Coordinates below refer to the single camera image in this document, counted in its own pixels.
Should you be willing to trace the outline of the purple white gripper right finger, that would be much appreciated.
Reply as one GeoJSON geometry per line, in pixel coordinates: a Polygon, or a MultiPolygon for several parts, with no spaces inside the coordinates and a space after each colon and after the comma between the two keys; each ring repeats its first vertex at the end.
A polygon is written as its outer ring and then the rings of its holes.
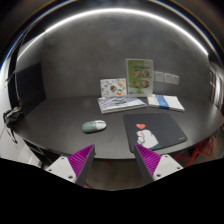
{"type": "Polygon", "coordinates": [[[168,154],[159,155],[141,145],[134,145],[134,155],[145,184],[152,183],[182,169],[168,154]]]}

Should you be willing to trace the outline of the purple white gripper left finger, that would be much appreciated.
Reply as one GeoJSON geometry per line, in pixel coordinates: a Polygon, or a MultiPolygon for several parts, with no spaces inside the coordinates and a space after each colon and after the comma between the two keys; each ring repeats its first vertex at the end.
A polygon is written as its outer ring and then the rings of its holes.
{"type": "Polygon", "coordinates": [[[92,144],[69,157],[59,157],[46,171],[83,187],[94,157],[95,145],[92,144]]]}

